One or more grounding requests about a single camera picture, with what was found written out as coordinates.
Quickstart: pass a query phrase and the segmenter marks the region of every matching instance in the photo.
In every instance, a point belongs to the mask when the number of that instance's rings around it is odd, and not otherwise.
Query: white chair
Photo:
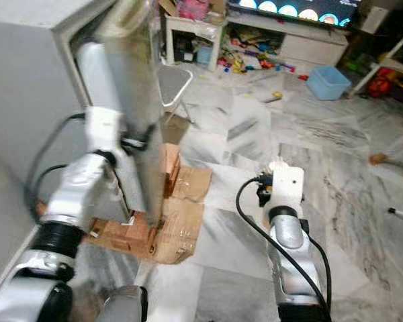
[[[358,83],[358,85],[354,87],[351,92],[349,92],[349,98],[353,97],[355,93],[358,93],[358,91],[363,88],[363,86],[365,86],[372,79],[373,76],[375,76],[375,74],[381,67],[397,70],[398,72],[401,72],[403,74],[403,64],[397,60],[394,60],[394,54],[397,53],[401,49],[401,47],[403,47],[403,39],[401,39],[398,44],[390,52],[388,52],[387,56],[379,64],[376,64],[371,69],[369,74],[367,74],[363,78],[363,80]]]
[[[193,80],[193,73],[189,70],[183,70],[174,66],[162,65],[159,69],[159,84],[160,84],[160,94],[161,102],[163,103],[163,108],[172,107],[171,114],[166,120],[166,124],[174,116],[177,108],[182,105],[185,110],[188,121],[194,123],[192,120],[187,105],[182,99],[182,95],[186,88],[189,86]]]

